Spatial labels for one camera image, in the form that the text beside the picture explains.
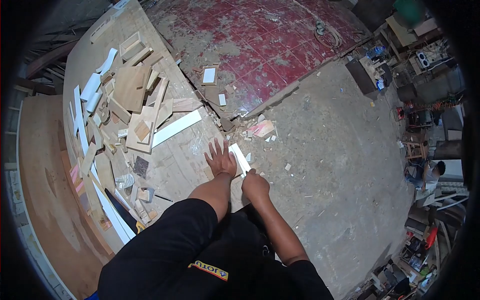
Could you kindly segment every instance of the wooden workbench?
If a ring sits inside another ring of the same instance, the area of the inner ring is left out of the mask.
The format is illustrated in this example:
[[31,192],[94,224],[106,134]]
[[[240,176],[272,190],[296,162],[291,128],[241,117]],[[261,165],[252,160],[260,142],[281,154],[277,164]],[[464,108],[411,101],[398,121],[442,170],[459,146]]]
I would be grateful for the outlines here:
[[[83,89],[91,74],[107,58],[110,48],[119,49],[119,44],[133,33],[139,31],[146,43],[154,50],[154,53],[160,53],[163,56],[163,59],[153,66],[153,69],[160,72],[160,77],[167,77],[170,80],[164,99],[185,97],[198,99],[137,0],[129,1],[125,5],[123,13],[116,18],[115,23],[95,43],[90,42],[91,33],[102,22],[108,20],[110,16],[117,12],[116,9],[111,8],[100,17],[78,41],[68,56],[63,86],[63,118],[66,144],[72,165],[76,164],[78,153],[81,152],[80,142],[72,135],[73,122],[69,103],[72,103],[73,111],[75,111],[73,90],[77,85],[80,86],[80,89]],[[114,70],[121,64],[120,56],[117,53],[110,69]],[[154,96],[156,93],[157,90],[154,90],[152,95]],[[132,165],[138,156],[149,162],[146,180],[134,175],[136,185],[155,188],[157,194],[177,202],[187,198],[196,186],[208,181],[204,173],[204,168],[207,167],[204,152],[208,152],[208,142],[213,142],[214,137],[221,141],[223,136],[204,107],[199,109],[199,113],[202,116],[200,122],[154,147],[151,155],[132,149],[128,150],[126,156]],[[170,121],[177,120],[184,115],[186,113],[174,113]],[[101,128],[107,134],[116,135],[118,129],[127,128],[127,125],[122,121],[117,124],[110,121],[108,125],[102,125]],[[121,148],[118,149],[111,162],[114,177],[129,172]],[[233,211],[243,207],[241,183],[240,179],[232,183],[231,201]],[[129,200],[129,196],[123,190],[120,193],[125,200]],[[170,202],[154,197],[152,203],[146,204],[145,207],[147,210],[155,209],[158,212],[158,216],[154,219],[156,221],[170,205]],[[123,244],[116,232],[108,231],[110,229],[104,232],[108,244],[114,251],[119,247],[121,248]]]

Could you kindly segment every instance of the concrete floor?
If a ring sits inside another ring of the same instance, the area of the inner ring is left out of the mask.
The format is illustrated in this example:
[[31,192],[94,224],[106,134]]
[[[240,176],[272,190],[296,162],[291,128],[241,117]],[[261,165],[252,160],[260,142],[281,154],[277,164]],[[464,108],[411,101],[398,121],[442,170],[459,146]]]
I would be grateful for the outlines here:
[[398,101],[394,88],[371,107],[345,62],[320,72],[264,112],[277,127],[274,142],[266,136],[238,143],[266,174],[276,208],[342,299],[402,243],[413,189],[403,180],[404,154],[396,144],[402,126],[389,117]]

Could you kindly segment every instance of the plywood panel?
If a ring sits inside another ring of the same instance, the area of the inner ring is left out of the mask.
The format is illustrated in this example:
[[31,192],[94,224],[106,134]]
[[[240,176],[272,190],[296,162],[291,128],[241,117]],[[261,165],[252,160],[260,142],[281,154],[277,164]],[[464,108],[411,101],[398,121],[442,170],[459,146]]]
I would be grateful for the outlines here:
[[90,296],[108,255],[83,218],[66,177],[62,95],[27,97],[19,130],[25,205],[51,265],[78,299]]

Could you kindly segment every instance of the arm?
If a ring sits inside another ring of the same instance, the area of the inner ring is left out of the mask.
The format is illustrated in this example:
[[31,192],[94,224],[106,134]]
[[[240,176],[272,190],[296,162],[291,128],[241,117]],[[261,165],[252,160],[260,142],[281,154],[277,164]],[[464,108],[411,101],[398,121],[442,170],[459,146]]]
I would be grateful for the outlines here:
[[189,198],[203,200],[215,210],[218,221],[223,219],[230,199],[230,183],[237,172],[237,161],[233,153],[228,153],[228,141],[223,140],[223,151],[215,138],[216,152],[212,143],[208,143],[212,159],[205,152],[205,159],[212,169],[214,179],[196,187]]
[[297,235],[273,206],[269,190],[268,182],[256,174],[255,169],[251,169],[243,180],[242,191],[262,217],[268,237],[283,264],[309,261]]

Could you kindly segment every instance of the man sitting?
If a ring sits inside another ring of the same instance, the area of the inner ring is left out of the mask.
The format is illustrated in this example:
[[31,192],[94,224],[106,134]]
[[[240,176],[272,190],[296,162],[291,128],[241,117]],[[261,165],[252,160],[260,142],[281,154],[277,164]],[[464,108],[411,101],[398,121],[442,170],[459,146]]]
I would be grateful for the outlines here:
[[417,190],[429,190],[437,185],[438,179],[445,173],[445,163],[439,161],[438,164],[430,160],[423,159],[417,166],[417,174],[415,177],[410,175],[405,168],[405,181],[413,184]]

